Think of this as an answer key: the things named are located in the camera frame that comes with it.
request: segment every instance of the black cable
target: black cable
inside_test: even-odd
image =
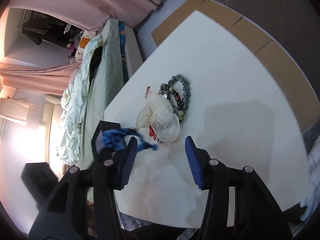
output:
[[[25,99],[27,101],[26,98],[12,98],[12,100],[19,100],[19,99]]]

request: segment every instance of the white cloth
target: white cloth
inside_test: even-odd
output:
[[[313,144],[308,155],[308,166],[310,172],[310,193],[300,202],[300,206],[307,206],[307,210],[300,217],[302,221],[307,220],[316,210],[320,202],[320,136]]]
[[[75,79],[64,91],[61,99],[63,112],[60,124],[60,144],[57,155],[64,164],[74,165],[79,160],[80,131],[84,120],[89,95],[89,68],[94,51],[102,46],[111,35],[111,26],[118,26],[118,20],[109,19],[100,35],[85,47],[82,65]]]

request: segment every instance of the person's leg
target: person's leg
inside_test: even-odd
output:
[[[152,224],[137,228],[133,233],[139,240],[176,240],[185,228],[174,228],[159,224]]]

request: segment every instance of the brown floor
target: brown floor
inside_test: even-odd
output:
[[[273,36],[297,62],[320,98],[320,18],[309,0],[217,0]],[[311,0],[319,9],[319,0]]]

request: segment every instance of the ribbed blue pad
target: ribbed blue pad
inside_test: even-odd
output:
[[[125,185],[128,184],[131,170],[134,164],[134,160],[136,159],[136,155],[138,152],[138,141],[135,138],[134,142],[131,145],[127,158],[122,166],[121,171],[121,187],[124,188]]]
[[[195,181],[195,184],[198,185],[199,189],[202,189],[204,185],[203,178],[202,178],[202,168],[198,163],[196,154],[188,138],[186,138],[185,140],[184,147],[185,147],[186,155],[188,158],[189,166],[191,169],[191,173],[193,176],[193,180]]]

